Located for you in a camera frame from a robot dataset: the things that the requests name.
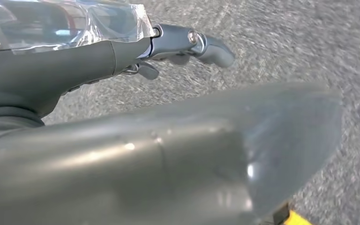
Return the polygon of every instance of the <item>transparent plastic sheet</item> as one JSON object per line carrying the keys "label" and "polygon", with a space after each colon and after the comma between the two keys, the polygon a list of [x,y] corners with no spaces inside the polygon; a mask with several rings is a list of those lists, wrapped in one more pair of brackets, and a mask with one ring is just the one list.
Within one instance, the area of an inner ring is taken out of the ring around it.
{"label": "transparent plastic sheet", "polygon": [[0,51],[56,51],[154,31],[143,5],[112,0],[0,0]]}

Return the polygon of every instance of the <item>gray carpet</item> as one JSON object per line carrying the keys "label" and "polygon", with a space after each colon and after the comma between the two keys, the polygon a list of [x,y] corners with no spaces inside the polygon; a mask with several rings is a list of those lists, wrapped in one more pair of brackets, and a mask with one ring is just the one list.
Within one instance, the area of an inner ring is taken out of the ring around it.
{"label": "gray carpet", "polygon": [[360,225],[360,0],[135,0],[154,22],[192,26],[236,52],[220,70],[160,63],[161,76],[118,76],[66,95],[48,124],[166,104],[254,83],[314,81],[344,96],[341,150],[294,198],[316,225]]}

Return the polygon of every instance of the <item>metal screw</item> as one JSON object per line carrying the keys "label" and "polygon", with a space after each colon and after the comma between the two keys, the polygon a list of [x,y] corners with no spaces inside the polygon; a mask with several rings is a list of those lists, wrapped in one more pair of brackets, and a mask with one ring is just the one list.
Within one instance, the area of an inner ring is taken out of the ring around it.
{"label": "metal screw", "polygon": [[198,34],[195,30],[190,30],[188,32],[188,41],[195,45],[198,42]]}

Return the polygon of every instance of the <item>yellow object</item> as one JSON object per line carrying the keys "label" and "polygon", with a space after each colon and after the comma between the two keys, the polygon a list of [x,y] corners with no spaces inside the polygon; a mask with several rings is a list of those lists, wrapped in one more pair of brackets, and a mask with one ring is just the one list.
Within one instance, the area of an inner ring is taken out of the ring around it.
{"label": "yellow object", "polygon": [[294,211],[290,211],[289,218],[285,221],[285,225],[312,225],[305,218],[301,217]]}

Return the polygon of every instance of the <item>robotic arm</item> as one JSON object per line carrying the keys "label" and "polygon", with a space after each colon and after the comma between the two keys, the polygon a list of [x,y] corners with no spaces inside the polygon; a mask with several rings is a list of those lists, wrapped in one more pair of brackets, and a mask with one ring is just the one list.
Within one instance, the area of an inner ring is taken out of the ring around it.
{"label": "robotic arm", "polygon": [[254,225],[333,154],[339,96],[302,83],[43,125],[81,85],[121,73],[155,79],[149,60],[234,62],[192,28],[153,29],[131,43],[0,50],[0,225]]}

